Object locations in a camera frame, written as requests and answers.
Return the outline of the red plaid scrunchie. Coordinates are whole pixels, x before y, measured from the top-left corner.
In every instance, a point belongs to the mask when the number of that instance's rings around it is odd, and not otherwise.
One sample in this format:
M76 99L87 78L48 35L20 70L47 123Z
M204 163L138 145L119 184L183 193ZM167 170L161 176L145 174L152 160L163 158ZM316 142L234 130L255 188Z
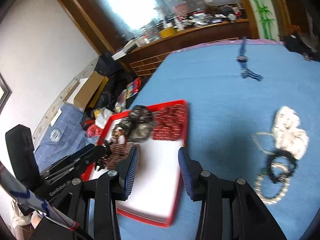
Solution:
M112 144L110 146L111 154L107 157L106 167L108 170L114 170L120 160L126 159L131 147L135 146L132 142L126 144Z

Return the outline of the grey organza scrunchie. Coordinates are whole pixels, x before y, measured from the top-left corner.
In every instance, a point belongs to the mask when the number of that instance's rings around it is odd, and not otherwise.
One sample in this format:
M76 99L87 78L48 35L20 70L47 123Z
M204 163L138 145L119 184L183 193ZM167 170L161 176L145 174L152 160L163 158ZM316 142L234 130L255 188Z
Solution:
M155 127L152 113L147 107L135 105L129 115L116 125L116 129L124 132L127 141L142 142L148 140Z

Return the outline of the red polka dot scrunchie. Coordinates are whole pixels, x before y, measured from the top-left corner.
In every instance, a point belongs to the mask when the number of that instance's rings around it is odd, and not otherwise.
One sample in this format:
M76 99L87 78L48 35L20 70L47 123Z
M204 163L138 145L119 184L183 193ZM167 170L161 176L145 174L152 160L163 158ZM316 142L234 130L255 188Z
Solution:
M185 105L178 104L160 109L156 115L156 126L153 129L153 140L175 141L180 139L183 124L186 120Z

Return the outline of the white dotted scrunchie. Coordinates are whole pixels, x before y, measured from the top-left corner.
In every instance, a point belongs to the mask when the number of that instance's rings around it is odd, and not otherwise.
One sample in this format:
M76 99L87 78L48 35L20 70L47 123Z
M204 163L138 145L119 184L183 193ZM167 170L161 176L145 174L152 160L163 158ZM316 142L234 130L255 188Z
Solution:
M300 118L290 107L281 107L274 117L271 132L274 146L277 149L290 152L297 160L303 158L309 144L305 130L300 129Z

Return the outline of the red white gift box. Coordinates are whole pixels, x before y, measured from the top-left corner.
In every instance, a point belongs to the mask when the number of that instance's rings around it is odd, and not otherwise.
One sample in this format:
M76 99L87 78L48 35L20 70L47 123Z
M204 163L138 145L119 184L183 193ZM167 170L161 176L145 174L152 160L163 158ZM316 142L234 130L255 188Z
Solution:
M165 107L180 107L180 136L176 140L153 140L137 143L139 163L132 192L128 200L116 203L117 212L142 223L169 227L178 206L181 172L178 150L186 143L188 104L185 100L169 101L148 106L155 114Z

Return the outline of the blue plaid shirt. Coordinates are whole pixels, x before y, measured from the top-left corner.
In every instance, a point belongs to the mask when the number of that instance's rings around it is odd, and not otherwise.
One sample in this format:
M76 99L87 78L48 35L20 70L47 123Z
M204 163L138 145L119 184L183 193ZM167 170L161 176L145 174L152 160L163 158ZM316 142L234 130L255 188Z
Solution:
M97 143L98 140L98 137L87 137L86 132L82 129L83 113L80 110L67 103L60 109L61 114L53 125L49 125L34 152L40 172L88 144Z

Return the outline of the cardboard box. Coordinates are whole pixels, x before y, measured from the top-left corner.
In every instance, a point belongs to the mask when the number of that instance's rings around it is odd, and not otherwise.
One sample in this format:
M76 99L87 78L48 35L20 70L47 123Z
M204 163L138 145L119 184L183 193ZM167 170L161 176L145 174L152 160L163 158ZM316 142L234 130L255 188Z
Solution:
M75 85L67 93L63 102L68 103L84 112L87 107L93 108L102 92L108 77L104 77L94 71L88 78L76 81Z

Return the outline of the blue light bedspread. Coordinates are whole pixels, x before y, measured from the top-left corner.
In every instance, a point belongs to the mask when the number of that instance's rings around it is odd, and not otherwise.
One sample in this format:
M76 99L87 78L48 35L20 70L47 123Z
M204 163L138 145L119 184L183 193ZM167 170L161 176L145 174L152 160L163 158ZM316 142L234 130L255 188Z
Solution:
M267 132L282 106L296 111L309 146L286 196L269 210L288 239L319 239L319 63L282 45L248 44L244 79L237 44L169 55L134 100L154 105L184 99L190 106L189 154L216 176L254 183L266 163L252 135Z

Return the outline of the wooden dresser counter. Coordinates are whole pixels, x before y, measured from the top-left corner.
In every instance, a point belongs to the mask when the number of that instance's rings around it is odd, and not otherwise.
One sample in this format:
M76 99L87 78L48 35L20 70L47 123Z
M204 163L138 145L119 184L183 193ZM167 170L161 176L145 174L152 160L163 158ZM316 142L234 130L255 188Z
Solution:
M141 78L149 78L173 51L202 43L236 40L243 36L259 37L257 28L253 27L249 20L194 27L137 48L120 58L119 61L127 71L133 72Z

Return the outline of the blue striped wristwatch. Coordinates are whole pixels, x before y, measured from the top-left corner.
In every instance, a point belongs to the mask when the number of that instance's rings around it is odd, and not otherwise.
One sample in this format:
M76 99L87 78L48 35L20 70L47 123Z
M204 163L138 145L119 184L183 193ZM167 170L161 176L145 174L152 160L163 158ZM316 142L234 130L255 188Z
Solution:
M240 75L243 79L246 79L249 77L249 78L257 80L257 81L262 81L263 77L261 75L256 74L255 72L251 71L248 68L248 65L247 65L248 57L245 55L246 41L247 41L247 37L244 36L242 38L242 42L241 42L238 56L236 57L236 61L240 64L240 68L241 68Z

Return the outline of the white flat box on counter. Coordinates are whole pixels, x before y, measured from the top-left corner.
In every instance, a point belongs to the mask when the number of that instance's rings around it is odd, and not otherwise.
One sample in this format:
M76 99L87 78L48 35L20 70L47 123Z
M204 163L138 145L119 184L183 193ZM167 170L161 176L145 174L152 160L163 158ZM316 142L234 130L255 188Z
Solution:
M125 46L121 49L119 49L115 54L112 55L112 59L114 61L117 61L118 59L124 57L129 52L137 48L137 44L135 40L130 40Z

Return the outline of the yellow box on counter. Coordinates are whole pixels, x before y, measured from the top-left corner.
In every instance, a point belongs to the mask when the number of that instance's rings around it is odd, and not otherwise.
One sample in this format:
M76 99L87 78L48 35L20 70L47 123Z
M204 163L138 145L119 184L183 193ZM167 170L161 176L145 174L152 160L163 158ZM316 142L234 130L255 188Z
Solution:
M177 33L177 31L174 27L168 27L168 28L165 28L159 32L161 38L171 37L172 35L174 35L176 33Z

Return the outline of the black clothing pile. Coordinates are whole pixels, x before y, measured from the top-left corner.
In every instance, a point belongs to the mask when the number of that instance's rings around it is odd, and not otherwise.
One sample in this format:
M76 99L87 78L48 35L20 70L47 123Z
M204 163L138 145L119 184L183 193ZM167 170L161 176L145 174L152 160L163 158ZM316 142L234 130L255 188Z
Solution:
M284 46L290 52L299 53L307 61L319 62L319 51L309 42L306 42L299 33L293 33L283 37Z

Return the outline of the bamboo wall painting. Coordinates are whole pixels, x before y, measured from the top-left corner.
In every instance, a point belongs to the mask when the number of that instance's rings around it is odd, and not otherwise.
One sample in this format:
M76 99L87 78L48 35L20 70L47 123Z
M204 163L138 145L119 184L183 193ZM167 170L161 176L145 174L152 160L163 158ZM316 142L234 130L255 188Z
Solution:
M260 38L279 41L279 28L271 0L249 0Z

